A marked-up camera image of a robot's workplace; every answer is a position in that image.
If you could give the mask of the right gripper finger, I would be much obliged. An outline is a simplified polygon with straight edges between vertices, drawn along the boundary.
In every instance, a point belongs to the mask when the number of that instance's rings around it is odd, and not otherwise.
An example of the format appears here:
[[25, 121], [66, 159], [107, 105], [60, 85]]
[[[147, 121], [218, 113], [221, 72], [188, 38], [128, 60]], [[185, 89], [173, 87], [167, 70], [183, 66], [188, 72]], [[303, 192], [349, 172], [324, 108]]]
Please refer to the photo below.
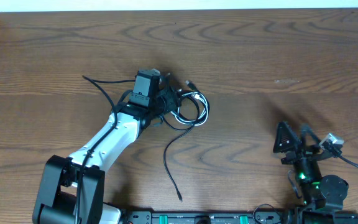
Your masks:
[[277, 134], [273, 145], [274, 153], [285, 153], [296, 151], [301, 144], [301, 140], [286, 121], [281, 121], [277, 126]]
[[304, 144], [306, 144], [307, 136], [310, 136], [313, 139], [315, 145], [318, 145], [321, 142], [320, 138], [317, 137], [317, 135], [315, 135], [315, 133], [313, 132], [313, 130], [310, 128], [308, 124], [302, 124], [300, 127], [300, 132], [301, 132], [300, 137], [302, 143]]

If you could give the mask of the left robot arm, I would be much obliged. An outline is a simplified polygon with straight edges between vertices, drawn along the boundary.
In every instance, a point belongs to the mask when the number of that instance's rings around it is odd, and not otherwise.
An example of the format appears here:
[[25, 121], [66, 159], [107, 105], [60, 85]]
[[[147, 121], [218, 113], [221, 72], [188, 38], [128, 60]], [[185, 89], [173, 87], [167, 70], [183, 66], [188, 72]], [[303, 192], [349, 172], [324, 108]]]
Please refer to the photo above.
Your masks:
[[123, 150], [161, 115], [180, 105], [170, 74], [139, 70], [128, 101], [112, 105], [108, 121], [82, 148], [45, 164], [33, 223], [119, 223], [120, 209], [103, 202], [105, 174]]

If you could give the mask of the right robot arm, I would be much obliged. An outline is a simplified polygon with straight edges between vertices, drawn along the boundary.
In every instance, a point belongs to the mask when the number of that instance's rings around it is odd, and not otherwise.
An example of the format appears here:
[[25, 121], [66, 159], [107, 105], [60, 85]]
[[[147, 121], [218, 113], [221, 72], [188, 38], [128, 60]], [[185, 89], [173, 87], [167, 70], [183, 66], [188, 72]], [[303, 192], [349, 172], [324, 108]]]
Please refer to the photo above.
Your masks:
[[303, 206], [286, 212], [284, 223], [334, 223], [336, 212], [343, 209], [349, 184], [336, 175], [321, 174], [318, 162], [339, 157], [344, 140], [329, 133], [324, 139], [306, 124], [298, 136], [285, 121], [277, 126], [274, 153], [284, 153], [283, 165], [293, 166], [295, 181], [291, 183]]

